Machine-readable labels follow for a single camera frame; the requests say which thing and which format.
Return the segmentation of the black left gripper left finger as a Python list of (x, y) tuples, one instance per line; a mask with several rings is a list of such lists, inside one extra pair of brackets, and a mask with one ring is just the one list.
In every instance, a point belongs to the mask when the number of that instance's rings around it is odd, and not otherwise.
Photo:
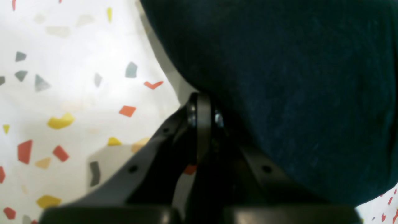
[(148, 143), (87, 196), (51, 207), (40, 224), (180, 224), (172, 200), (182, 174), (197, 169), (199, 95), (170, 116)]

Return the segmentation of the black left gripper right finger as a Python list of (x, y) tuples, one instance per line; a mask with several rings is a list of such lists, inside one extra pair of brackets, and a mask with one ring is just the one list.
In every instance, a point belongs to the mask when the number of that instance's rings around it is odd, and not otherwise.
[(255, 147), (238, 141), (208, 95), (197, 96), (199, 224), (360, 224), (352, 206), (333, 204), (292, 181)]

